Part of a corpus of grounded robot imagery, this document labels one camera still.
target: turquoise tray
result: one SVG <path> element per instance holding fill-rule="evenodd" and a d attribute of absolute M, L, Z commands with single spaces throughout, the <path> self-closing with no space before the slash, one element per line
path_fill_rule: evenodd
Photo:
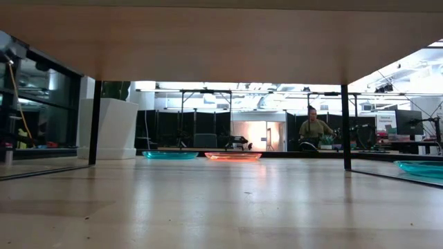
<path fill-rule="evenodd" d="M 443 178 L 443 162 L 438 161 L 395 161 L 400 169 L 409 174 Z"/>
<path fill-rule="evenodd" d="M 199 152 L 144 151 L 142 155 L 148 159 L 188 160 L 196 158 Z"/>

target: orange tray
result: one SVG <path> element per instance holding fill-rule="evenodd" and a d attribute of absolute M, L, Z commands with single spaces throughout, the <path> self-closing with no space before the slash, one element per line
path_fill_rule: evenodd
<path fill-rule="evenodd" d="M 260 156 L 262 156 L 262 154 L 238 152 L 206 152 L 205 156 L 211 160 L 252 162 L 257 161 Z"/>

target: man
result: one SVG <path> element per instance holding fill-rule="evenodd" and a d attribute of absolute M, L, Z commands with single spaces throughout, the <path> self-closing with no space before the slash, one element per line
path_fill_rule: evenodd
<path fill-rule="evenodd" d="M 301 138 L 318 138 L 324 133 L 334 135 L 334 131 L 325 122 L 317 119 L 317 110 L 315 108 L 308 106 L 308 110 L 309 120 L 304 121 L 300 128 Z"/>

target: red object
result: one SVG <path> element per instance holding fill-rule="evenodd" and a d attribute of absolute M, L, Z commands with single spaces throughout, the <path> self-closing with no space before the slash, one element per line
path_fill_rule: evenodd
<path fill-rule="evenodd" d="M 58 148 L 58 143 L 56 142 L 46 142 L 48 148 Z"/>
<path fill-rule="evenodd" d="M 261 153 L 238 153 L 238 152 L 206 152 L 205 156 L 211 160 L 230 162 L 253 162 L 257 161 Z"/>

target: white pedestal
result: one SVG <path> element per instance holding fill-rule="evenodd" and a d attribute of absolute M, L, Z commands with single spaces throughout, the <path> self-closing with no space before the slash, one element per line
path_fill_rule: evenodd
<path fill-rule="evenodd" d="M 81 159 L 89 158 L 92 107 L 92 99 L 80 100 L 80 135 L 77 157 Z M 110 98 L 101 99 L 97 144 L 98 160 L 135 158 L 137 111 L 137 104 Z"/>

